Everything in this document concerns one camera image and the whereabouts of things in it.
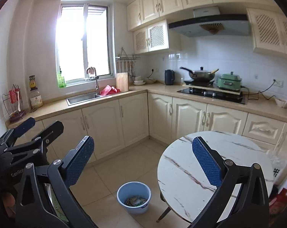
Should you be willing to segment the person left hand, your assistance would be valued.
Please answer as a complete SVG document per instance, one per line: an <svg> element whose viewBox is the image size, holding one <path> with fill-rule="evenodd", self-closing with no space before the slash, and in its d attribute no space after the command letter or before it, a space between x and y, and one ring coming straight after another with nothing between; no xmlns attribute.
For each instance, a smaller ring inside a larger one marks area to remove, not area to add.
<svg viewBox="0 0 287 228"><path fill-rule="evenodd" d="M14 196L10 193L6 193L3 195L3 204L5 206L6 213L9 217L14 217L15 212L12 209L15 206Z"/></svg>

